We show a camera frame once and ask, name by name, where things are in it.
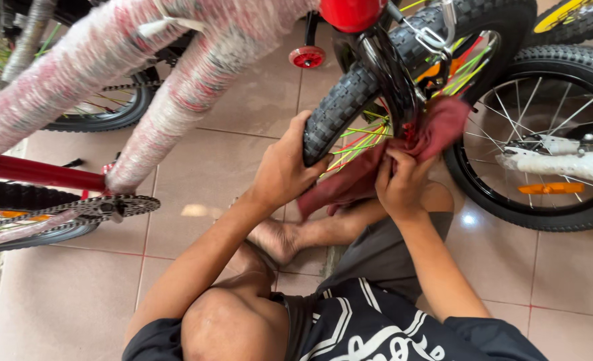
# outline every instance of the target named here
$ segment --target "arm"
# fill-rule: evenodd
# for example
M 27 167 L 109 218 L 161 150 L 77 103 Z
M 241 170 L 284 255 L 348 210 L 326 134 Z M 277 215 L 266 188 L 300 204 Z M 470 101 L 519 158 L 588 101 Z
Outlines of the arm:
M 377 194 L 404 237 L 421 289 L 435 316 L 440 322 L 451 316 L 491 317 L 421 206 L 421 189 L 434 159 L 417 166 L 409 155 L 396 150 L 387 153 L 375 185 Z M 398 169 L 391 176 L 393 158 Z
M 309 115 L 305 111 L 292 119 L 281 140 L 263 155 L 252 186 L 156 281 L 132 316 L 125 343 L 152 321 L 181 318 L 220 275 L 252 229 L 325 171 L 330 156 L 311 168 L 303 165 L 303 129 Z

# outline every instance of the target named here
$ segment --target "tiled floor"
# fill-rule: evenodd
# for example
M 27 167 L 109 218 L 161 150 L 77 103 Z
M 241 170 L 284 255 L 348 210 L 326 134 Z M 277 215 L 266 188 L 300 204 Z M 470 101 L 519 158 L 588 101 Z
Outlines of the tiled floor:
M 0 291 L 0 361 L 116 360 L 138 300 L 213 217 L 182 216 L 188 205 L 217 215 L 252 180 L 266 147 L 297 111 L 314 108 L 340 76 L 321 26 L 323 67 L 301 71 L 287 54 L 303 24 L 250 69 L 140 187 L 162 208 L 103 224 L 85 237 L 9 252 Z M 131 130 L 98 134 L 38 132 L 27 157 L 63 164 L 77 157 L 99 171 Z M 593 231 L 539 233 L 508 224 L 467 199 L 439 165 L 431 178 L 456 200 L 447 245 L 494 316 L 515 324 L 551 360 L 593 359 Z M 296 220 L 293 205 L 278 219 Z M 281 268 L 276 288 L 308 294 L 322 280 L 326 249 Z

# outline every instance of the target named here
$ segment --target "man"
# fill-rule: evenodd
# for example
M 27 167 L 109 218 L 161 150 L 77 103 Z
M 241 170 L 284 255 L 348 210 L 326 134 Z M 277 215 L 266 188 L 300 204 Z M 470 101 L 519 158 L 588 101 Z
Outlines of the man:
M 292 120 L 252 186 L 149 290 L 127 328 L 123 360 L 545 360 L 517 328 L 490 316 L 443 245 L 453 200 L 427 184 L 432 160 L 417 165 L 388 151 L 378 200 L 298 226 L 268 219 L 332 158 L 303 166 L 309 115 Z M 313 245 L 350 247 L 315 294 L 288 296 L 270 291 L 273 272 L 244 243 L 248 235 L 279 263 Z M 226 266 L 237 276 L 212 286 Z M 414 307 L 422 291 L 435 318 Z

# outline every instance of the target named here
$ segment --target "red cloth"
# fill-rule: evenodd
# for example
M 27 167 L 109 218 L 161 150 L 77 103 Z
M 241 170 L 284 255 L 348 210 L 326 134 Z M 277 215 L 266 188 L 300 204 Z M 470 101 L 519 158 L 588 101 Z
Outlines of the red cloth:
M 386 147 L 400 150 L 423 162 L 441 152 L 457 139 L 465 127 L 471 106 L 456 97 L 429 102 L 429 111 L 421 129 L 411 139 L 389 139 L 367 149 L 339 172 L 324 179 L 298 198 L 301 219 L 306 220 L 317 209 L 329 204 L 332 216 L 343 205 L 357 199 L 373 198 L 379 163 Z

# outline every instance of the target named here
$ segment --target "red training wheel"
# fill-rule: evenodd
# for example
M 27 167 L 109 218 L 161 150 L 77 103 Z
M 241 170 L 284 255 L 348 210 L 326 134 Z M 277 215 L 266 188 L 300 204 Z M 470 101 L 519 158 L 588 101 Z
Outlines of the red training wheel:
M 290 53 L 290 62 L 299 68 L 316 68 L 324 61 L 325 51 L 314 45 L 301 46 Z

